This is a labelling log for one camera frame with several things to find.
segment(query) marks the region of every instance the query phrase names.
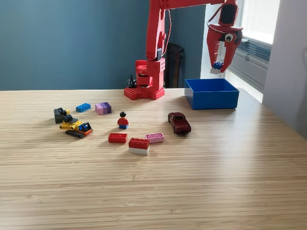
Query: dark red toy car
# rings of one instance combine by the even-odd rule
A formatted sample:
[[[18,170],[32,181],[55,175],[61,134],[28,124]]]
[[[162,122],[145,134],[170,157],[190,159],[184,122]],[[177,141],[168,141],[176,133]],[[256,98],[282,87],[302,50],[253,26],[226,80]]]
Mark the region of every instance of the dark red toy car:
[[[168,114],[168,122],[172,124],[175,134],[188,134],[191,132],[191,126],[182,113]]]

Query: red robot arm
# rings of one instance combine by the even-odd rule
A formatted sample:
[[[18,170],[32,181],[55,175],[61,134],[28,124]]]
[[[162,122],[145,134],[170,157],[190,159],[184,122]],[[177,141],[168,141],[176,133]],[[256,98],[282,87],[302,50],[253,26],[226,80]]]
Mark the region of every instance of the red robot arm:
[[[161,8],[163,10],[199,6],[204,4],[222,4],[225,0],[161,0]]]
[[[236,48],[242,40],[242,27],[236,27],[237,0],[150,0],[147,26],[147,61],[136,61],[137,88],[126,88],[124,93],[131,99],[158,99],[164,95],[164,70],[166,52],[165,12],[169,9],[203,4],[222,4],[209,22],[221,11],[218,24],[209,24],[207,44],[214,73],[224,72],[232,62]],[[224,63],[216,62],[220,42],[225,43]]]

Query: purple lego brick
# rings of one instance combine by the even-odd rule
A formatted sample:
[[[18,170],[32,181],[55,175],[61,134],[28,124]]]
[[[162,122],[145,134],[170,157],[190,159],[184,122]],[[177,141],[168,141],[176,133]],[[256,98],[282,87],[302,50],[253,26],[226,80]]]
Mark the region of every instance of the purple lego brick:
[[[95,111],[98,113],[98,115],[103,115],[104,114],[104,109],[101,106],[101,104],[95,104]]]
[[[104,110],[104,114],[107,114],[107,107],[104,103],[100,103],[101,107],[103,108]]]
[[[108,113],[108,114],[112,113],[112,107],[110,106],[110,104],[109,104],[108,102],[105,102],[104,104],[105,104],[106,107],[107,107],[107,113]]]
[[[164,141],[164,136],[162,133],[153,133],[145,135],[146,139],[149,139],[149,143],[158,143]]]

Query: blue box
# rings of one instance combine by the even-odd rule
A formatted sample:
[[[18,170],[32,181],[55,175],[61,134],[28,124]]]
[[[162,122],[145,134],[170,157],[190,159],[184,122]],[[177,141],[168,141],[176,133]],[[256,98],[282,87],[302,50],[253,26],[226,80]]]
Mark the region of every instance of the blue box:
[[[89,103],[84,103],[76,107],[76,111],[79,113],[82,113],[90,108],[91,108],[91,105]]]
[[[239,90],[226,79],[186,79],[186,99],[192,109],[234,109]]]

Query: white lego brick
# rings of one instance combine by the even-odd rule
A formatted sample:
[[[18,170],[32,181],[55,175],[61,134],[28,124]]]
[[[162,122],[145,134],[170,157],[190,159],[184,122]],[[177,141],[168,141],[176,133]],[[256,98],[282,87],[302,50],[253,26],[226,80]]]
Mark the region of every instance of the white lego brick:
[[[220,74],[221,73],[221,70],[220,69],[215,69],[215,68],[212,68],[210,73],[213,73],[213,74]]]
[[[149,155],[149,148],[148,149],[135,149],[135,148],[129,148],[129,152],[131,153],[137,153],[137,154],[144,154]]]

